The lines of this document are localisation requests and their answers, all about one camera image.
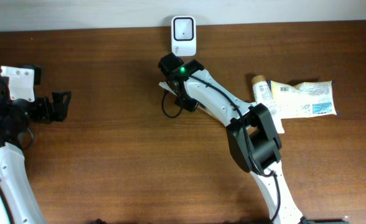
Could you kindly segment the white cream tube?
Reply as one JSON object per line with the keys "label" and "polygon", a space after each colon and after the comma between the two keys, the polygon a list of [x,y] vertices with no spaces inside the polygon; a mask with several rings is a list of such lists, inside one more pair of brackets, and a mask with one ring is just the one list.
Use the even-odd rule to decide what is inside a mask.
{"label": "white cream tube", "polygon": [[261,103],[269,109],[277,133],[284,134],[280,116],[281,108],[276,104],[266,78],[263,75],[257,75],[251,79],[251,83],[256,103]]}

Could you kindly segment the white barcode scanner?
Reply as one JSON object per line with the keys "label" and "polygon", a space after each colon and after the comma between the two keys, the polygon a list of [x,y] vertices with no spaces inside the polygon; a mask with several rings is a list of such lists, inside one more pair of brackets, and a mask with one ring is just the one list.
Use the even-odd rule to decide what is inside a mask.
{"label": "white barcode scanner", "polygon": [[191,57],[197,51],[197,25],[192,16],[171,19],[171,50],[178,57]]}

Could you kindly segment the pale yellow snack bag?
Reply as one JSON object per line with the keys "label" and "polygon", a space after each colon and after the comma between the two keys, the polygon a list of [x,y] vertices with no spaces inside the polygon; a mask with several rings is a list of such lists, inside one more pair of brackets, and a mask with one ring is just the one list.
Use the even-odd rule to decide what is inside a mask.
{"label": "pale yellow snack bag", "polygon": [[337,115],[332,81],[303,82],[295,86],[275,81],[268,84],[273,99],[281,108],[282,119]]}

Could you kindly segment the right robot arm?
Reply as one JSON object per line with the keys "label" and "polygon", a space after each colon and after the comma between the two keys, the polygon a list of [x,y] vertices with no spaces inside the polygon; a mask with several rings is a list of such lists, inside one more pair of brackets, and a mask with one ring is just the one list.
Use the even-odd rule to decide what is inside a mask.
{"label": "right robot arm", "polygon": [[235,97],[196,60],[184,62],[169,53],[158,67],[166,78],[162,83],[165,94],[174,94],[181,110],[203,108],[225,126],[230,154],[254,178],[268,207],[270,223],[307,223],[285,181],[282,143],[269,109]]}

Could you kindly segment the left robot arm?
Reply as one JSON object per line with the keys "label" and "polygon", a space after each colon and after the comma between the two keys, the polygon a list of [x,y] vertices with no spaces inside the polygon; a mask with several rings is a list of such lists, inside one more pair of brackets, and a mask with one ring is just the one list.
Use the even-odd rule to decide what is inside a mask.
{"label": "left robot arm", "polygon": [[34,123],[66,118],[71,92],[25,99],[12,96],[11,78],[0,76],[0,223],[45,223],[29,183],[19,137]]}

